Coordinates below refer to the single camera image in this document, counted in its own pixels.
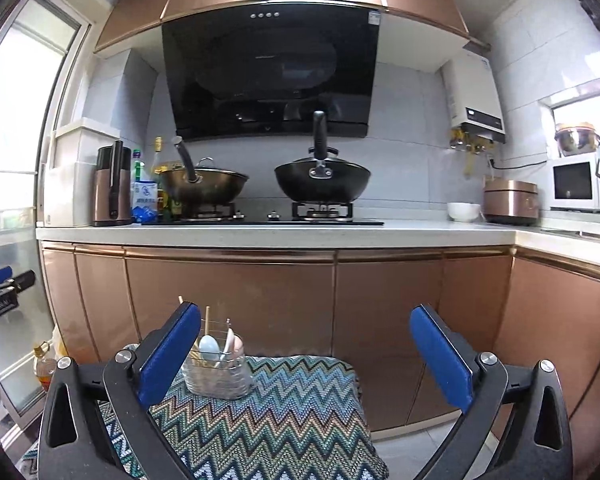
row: white countertop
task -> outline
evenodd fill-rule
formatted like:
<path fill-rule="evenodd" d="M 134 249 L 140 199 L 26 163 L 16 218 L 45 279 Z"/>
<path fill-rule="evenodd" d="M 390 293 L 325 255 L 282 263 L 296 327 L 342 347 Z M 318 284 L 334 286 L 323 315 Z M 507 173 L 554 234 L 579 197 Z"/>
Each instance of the white countertop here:
<path fill-rule="evenodd" d="M 389 249 L 516 244 L 600 265 L 600 241 L 539 229 L 450 221 L 385 220 L 382 226 L 119 226 L 37 228 L 36 238 L 117 246 L 219 249 Z"/>

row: window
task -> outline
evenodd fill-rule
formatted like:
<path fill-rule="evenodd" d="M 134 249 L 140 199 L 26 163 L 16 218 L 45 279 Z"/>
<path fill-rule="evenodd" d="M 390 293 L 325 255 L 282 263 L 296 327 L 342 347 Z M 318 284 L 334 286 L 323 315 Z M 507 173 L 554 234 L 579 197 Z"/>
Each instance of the window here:
<path fill-rule="evenodd" d="M 554 108 L 555 123 L 591 123 L 600 136 L 600 95 Z"/>
<path fill-rule="evenodd" d="M 41 409 L 32 348 L 51 339 L 54 325 L 35 239 L 40 144 L 52 97 L 64 88 L 63 67 L 77 53 L 78 33 L 88 30 L 59 5 L 25 0 L 0 34 L 0 268 L 32 269 L 37 276 L 19 295 L 20 306 L 0 317 L 2 402 L 19 426 Z"/>

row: oil bottle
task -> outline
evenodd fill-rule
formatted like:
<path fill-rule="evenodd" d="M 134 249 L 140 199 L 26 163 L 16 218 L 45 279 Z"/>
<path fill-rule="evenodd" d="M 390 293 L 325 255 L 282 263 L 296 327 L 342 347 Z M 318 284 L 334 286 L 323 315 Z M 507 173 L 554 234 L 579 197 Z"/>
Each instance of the oil bottle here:
<path fill-rule="evenodd" d="M 56 360 L 50 356 L 47 356 L 49 349 L 49 343 L 46 341 L 41 345 L 35 346 L 33 349 L 33 373 L 40 381 L 42 389 L 46 392 L 49 390 L 51 378 L 56 370 Z"/>

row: white bowl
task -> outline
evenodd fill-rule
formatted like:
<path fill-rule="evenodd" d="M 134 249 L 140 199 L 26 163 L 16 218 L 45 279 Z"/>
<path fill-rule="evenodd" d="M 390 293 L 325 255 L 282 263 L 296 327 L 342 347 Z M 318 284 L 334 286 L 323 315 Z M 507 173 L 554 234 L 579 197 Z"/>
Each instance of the white bowl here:
<path fill-rule="evenodd" d="M 473 222 L 480 216 L 480 204 L 449 202 L 446 212 L 456 222 Z"/>

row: floor tile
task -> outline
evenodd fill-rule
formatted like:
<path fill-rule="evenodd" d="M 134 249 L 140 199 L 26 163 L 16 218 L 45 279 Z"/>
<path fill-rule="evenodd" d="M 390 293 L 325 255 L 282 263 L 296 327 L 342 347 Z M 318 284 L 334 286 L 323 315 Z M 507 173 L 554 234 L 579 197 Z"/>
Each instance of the floor tile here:
<path fill-rule="evenodd" d="M 429 428 L 427 432 L 429 436 L 433 439 L 436 446 L 440 447 L 440 444 L 444 442 L 446 436 L 451 431 L 451 428 L 454 426 L 456 422 L 453 420 L 451 422 L 447 422 L 445 424 L 440 424 L 439 426 L 434 426 L 433 428 Z"/>
<path fill-rule="evenodd" d="M 478 478 L 478 476 L 483 474 L 484 470 L 487 469 L 492 456 L 493 452 L 491 449 L 486 446 L 482 446 L 480 453 L 478 453 L 474 464 L 471 466 L 471 469 L 469 469 L 469 472 L 465 475 L 464 480 L 474 480 L 474 478 Z"/>
<path fill-rule="evenodd" d="M 376 451 L 389 468 L 392 480 L 410 480 L 420 472 L 438 446 L 427 431 L 375 442 Z"/>

